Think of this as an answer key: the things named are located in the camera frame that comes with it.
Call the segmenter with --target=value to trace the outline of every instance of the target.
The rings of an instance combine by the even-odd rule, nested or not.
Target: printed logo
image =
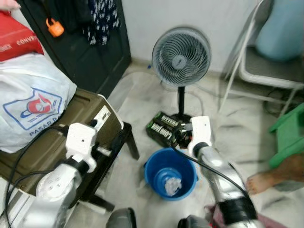
[[[62,97],[40,89],[33,89],[33,96],[25,100],[15,100],[3,105],[6,113],[13,118],[24,130],[29,130],[48,119],[48,122],[38,126],[38,130],[30,133],[33,135],[50,126],[57,120]]]

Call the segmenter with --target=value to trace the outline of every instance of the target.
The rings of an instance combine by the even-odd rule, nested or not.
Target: white plastic bag
[[[62,114],[76,85],[40,54],[0,63],[0,150],[16,152]]]

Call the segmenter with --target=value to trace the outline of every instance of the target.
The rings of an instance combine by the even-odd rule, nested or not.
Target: black cable
[[[10,197],[11,197],[11,195],[12,195],[14,189],[17,187],[17,185],[18,185],[21,181],[23,181],[24,179],[29,178],[29,177],[31,177],[31,176],[33,176],[33,175],[48,174],[48,173],[50,173],[50,172],[52,172],[52,170],[49,170],[49,171],[36,171],[36,172],[31,172],[31,173],[29,173],[29,174],[27,174],[27,175],[24,175],[24,176],[18,178],[18,179],[15,181],[15,184],[14,184],[14,186],[12,187],[12,189],[11,189],[11,190],[8,192],[8,194],[6,195],[6,198],[8,199],[8,202],[9,202],[9,200],[10,200]],[[11,224],[10,224],[10,220],[9,220],[8,214],[6,214],[6,220],[7,220],[7,223],[8,223],[8,225],[9,225],[9,228],[11,228]]]
[[[21,158],[23,157],[23,155],[26,153],[26,151],[28,150],[28,148],[34,143],[34,141],[36,141],[37,138],[39,138],[41,135],[43,135],[45,132],[47,132],[48,130],[51,130],[51,129],[55,129],[55,130],[61,130],[62,128],[59,127],[59,126],[50,126],[46,129],[43,129],[41,132],[39,132],[34,138],[32,141],[30,141],[23,149],[22,151],[20,152],[18,158],[16,159],[13,167],[12,167],[12,170],[10,172],[10,176],[9,176],[9,179],[8,179],[8,183],[7,183],[7,186],[6,186],[6,189],[5,189],[5,209],[4,209],[4,212],[5,212],[5,216],[6,216],[6,219],[8,221],[8,224],[9,224],[9,228],[11,228],[10,226],[10,223],[9,223],[9,214],[8,214],[8,206],[9,206],[9,201],[8,201],[8,194],[9,194],[9,189],[10,189],[10,184],[12,183],[13,181],[13,178],[14,178],[14,175],[15,175],[15,171],[16,171],[16,168],[21,160]]]
[[[270,97],[270,95],[271,95],[273,92],[277,92],[277,91],[278,91],[278,89],[277,89],[276,87],[274,87],[274,88],[266,95],[266,97]],[[281,95],[280,100],[282,100],[282,101],[287,101],[287,100],[288,100],[288,97],[289,97],[289,95],[287,94],[287,92],[285,91],[285,92],[281,92],[281,93],[282,93],[282,95]],[[280,113],[281,113],[281,111],[278,111],[278,112],[272,112],[272,111],[270,111],[270,110],[269,110],[269,101],[263,101],[262,107],[263,107],[263,109],[264,109],[265,112],[267,112],[268,114],[270,114],[270,115],[272,115],[272,116],[274,116],[274,117],[278,117],[278,116],[280,115]],[[280,104],[280,110],[282,110],[283,107],[284,107],[284,104],[281,103],[281,104]],[[294,105],[294,104],[291,103],[291,104],[289,105],[289,108],[286,110],[286,113],[288,113],[289,111],[293,110],[293,109],[296,108],[296,107],[297,107],[297,105]]]
[[[161,86],[164,88],[164,90],[166,90],[168,92],[173,92],[173,93],[177,92],[177,90],[175,90],[175,89],[168,89],[168,88],[166,88],[166,86],[163,85],[163,81],[161,81]],[[195,97],[195,98],[198,99],[199,104],[200,104],[200,108],[201,108],[201,115],[204,115],[204,103],[203,103],[202,99],[198,95],[196,95],[195,93],[190,92],[190,91],[185,91],[185,94],[192,95],[193,97]],[[179,93],[177,93],[177,98],[176,98],[177,104],[180,103],[179,97],[180,97]]]
[[[183,129],[183,128],[176,128],[176,129],[173,131],[173,136],[175,136],[176,132],[179,131],[179,130],[181,130],[181,129]],[[208,165],[206,165],[206,164],[204,164],[204,163],[201,163],[201,162],[199,162],[198,160],[196,160],[196,159],[194,159],[194,158],[192,158],[192,157],[190,157],[190,156],[184,154],[183,152],[177,150],[177,149],[174,147],[173,138],[174,138],[174,137],[171,138],[171,148],[172,148],[175,152],[177,152],[178,154],[184,156],[185,158],[187,158],[187,159],[189,159],[189,160],[191,160],[191,161],[197,163],[198,165],[204,167],[205,169],[207,169],[207,170],[209,170],[209,171],[211,171],[211,172],[217,174],[218,176],[224,178],[225,180],[229,181],[231,184],[233,184],[234,186],[236,186],[236,187],[244,194],[245,197],[249,197],[249,194],[248,194],[247,191],[245,191],[242,187],[240,187],[237,183],[235,183],[232,179],[230,179],[229,177],[227,177],[227,176],[224,175],[223,173],[221,173],[221,172],[217,171],[216,169],[214,169],[214,168],[212,168],[212,167],[210,167],[210,166],[208,166]]]

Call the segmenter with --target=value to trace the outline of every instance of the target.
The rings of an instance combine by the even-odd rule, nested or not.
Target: patterned cloth
[[[116,5],[113,0],[89,0],[89,8],[92,22],[83,28],[83,34],[90,45],[105,45],[109,40],[109,31],[120,26]]]

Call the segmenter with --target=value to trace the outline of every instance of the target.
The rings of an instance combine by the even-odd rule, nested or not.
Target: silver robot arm
[[[192,141],[188,145],[190,155],[230,178],[243,189],[241,191],[228,180],[201,167],[201,172],[210,184],[226,226],[228,228],[263,228],[264,226],[257,220],[257,213],[250,197],[244,194],[246,188],[242,178],[234,167],[212,147],[209,117],[193,117],[190,122],[192,125],[190,127]]]
[[[66,139],[65,163],[43,177],[36,198],[20,228],[62,228],[68,207],[76,196],[82,176],[93,172],[96,161],[91,155],[97,131],[81,123],[71,124]]]

